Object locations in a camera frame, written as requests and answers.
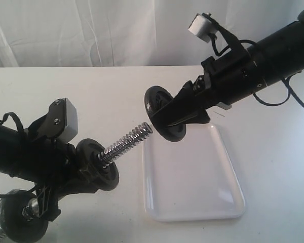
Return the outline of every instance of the white plastic tray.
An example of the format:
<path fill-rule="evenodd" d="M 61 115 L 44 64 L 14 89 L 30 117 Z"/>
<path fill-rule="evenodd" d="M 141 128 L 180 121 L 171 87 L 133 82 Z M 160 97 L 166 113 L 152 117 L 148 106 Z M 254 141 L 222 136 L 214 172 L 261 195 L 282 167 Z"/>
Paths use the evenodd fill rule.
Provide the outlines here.
<path fill-rule="evenodd" d="M 157 221 L 236 218 L 244 197 L 215 125 L 187 126 L 168 142 L 157 132 L 143 143 L 144 206 Z"/>

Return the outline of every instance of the white curtain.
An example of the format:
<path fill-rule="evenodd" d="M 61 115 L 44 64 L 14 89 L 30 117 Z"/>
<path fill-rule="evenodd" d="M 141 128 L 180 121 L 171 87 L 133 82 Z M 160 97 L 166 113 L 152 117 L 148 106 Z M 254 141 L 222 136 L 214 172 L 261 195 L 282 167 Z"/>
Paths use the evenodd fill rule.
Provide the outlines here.
<path fill-rule="evenodd" d="M 196 13 L 258 41 L 303 9 L 304 0 L 2 0 L 0 67 L 195 65 L 213 55 L 187 30 Z"/>

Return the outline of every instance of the white table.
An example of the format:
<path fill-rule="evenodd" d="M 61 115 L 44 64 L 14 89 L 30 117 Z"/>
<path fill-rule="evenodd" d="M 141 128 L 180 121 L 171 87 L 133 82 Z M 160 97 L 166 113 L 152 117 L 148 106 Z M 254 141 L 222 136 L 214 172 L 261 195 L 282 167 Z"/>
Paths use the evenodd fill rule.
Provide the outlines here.
<path fill-rule="evenodd" d="M 108 146 L 148 121 L 143 97 L 150 86 L 176 94 L 201 73 L 199 66 L 0 69 L 0 117 L 14 111 L 27 127 L 56 98 L 67 97 L 79 115 L 72 143 L 93 138 Z M 304 72 L 291 83 L 304 99 Z M 286 91 L 277 84 L 259 95 L 279 101 Z M 214 107 L 208 113 L 221 130 L 245 196 L 241 218 L 149 219 L 143 209 L 139 146 L 117 161 L 120 183 L 115 190 L 63 199 L 62 214 L 41 242 L 304 242 L 304 110 L 292 98 L 271 108 L 249 97 L 229 111 Z M 0 193 L 31 186 L 0 174 Z"/>

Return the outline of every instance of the white wall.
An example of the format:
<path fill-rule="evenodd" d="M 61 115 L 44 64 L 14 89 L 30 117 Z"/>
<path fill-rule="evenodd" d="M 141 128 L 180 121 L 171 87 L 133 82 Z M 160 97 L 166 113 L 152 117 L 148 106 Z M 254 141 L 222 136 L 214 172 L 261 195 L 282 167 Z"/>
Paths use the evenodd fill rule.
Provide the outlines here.
<path fill-rule="evenodd" d="M 4 0 L 0 66 L 199 64 L 213 52 L 187 31 L 196 13 L 258 41 L 302 9 L 304 0 Z"/>

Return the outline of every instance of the black disc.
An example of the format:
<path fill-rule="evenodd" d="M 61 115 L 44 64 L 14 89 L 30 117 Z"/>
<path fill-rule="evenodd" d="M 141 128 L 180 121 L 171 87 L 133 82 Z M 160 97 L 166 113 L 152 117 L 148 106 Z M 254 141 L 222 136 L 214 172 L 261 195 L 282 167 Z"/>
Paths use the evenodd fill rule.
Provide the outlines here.
<path fill-rule="evenodd" d="M 9 194 L 18 194 L 14 198 L 3 198 L 0 203 L 0 226 L 8 238 L 17 243 L 39 241 L 46 233 L 48 221 L 33 218 L 27 221 L 22 210 L 34 194 L 24 190 L 12 190 Z"/>
<path fill-rule="evenodd" d="M 153 86 L 145 92 L 144 104 L 148 117 L 161 136 L 168 141 L 178 142 L 183 139 L 186 134 L 186 125 L 180 124 L 167 127 L 165 124 L 160 124 L 153 119 L 153 115 L 172 99 L 173 97 L 164 88 Z"/>
<path fill-rule="evenodd" d="M 97 154 L 104 149 L 97 141 L 84 139 L 77 145 L 77 159 L 81 172 L 90 183 L 103 191 L 110 191 L 117 187 L 120 176 L 115 163 L 105 168 L 98 164 Z"/>

